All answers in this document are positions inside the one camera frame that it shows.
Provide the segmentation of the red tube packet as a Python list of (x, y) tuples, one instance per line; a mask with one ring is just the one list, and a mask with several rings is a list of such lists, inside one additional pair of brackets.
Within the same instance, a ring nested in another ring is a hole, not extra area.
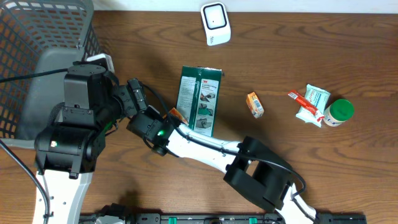
[(290, 91), (288, 95), (303, 108), (303, 110), (298, 113), (298, 117), (305, 122), (319, 123), (325, 117), (316, 106), (311, 104), (311, 102), (296, 90)]

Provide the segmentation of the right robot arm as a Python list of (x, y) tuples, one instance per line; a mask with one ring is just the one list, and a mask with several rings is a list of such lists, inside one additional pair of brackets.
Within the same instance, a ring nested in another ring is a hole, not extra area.
[(127, 130), (161, 156), (193, 159), (224, 173), (223, 180), (247, 201), (277, 212), (286, 223), (316, 223), (317, 213), (300, 197), (294, 180), (304, 179), (257, 139), (225, 141), (194, 132), (177, 117), (152, 108), (134, 115)]

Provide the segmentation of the green lid small jar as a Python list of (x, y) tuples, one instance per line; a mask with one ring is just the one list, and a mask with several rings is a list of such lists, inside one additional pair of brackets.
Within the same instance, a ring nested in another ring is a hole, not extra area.
[(334, 101), (325, 111), (324, 111), (324, 123), (336, 127), (343, 124), (345, 121), (352, 118), (354, 115), (353, 104), (346, 99), (339, 99)]

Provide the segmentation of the green 3M package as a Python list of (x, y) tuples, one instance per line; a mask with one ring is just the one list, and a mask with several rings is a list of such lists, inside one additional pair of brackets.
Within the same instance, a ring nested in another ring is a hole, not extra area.
[(176, 109), (195, 132), (212, 137), (221, 69), (209, 67), (182, 67)]

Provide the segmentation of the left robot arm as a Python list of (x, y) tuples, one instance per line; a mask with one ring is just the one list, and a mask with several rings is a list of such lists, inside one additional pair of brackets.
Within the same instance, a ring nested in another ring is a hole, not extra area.
[(60, 120), (35, 139), (36, 176), (46, 194), (36, 196), (34, 223), (79, 222), (107, 131), (145, 108), (137, 79), (120, 85), (114, 73), (101, 65), (68, 69)]

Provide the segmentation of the orange small box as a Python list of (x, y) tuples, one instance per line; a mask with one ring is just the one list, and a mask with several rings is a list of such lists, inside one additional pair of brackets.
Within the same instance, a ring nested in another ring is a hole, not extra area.
[(255, 118), (260, 118), (264, 114), (264, 108), (255, 92), (247, 94), (246, 104)]
[(179, 126), (181, 123), (186, 124), (187, 126), (189, 125), (189, 122), (176, 108), (172, 108), (162, 118), (168, 121), (172, 126)]

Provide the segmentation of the mint green wipes packet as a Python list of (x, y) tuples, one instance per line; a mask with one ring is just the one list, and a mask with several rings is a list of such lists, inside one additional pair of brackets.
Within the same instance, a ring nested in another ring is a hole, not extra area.
[[(330, 93), (324, 89), (308, 84), (304, 97), (321, 113), (324, 113)], [(313, 113), (302, 106), (296, 114), (296, 117), (303, 120), (305, 123), (312, 123), (319, 128), (322, 126), (322, 119), (318, 121)]]

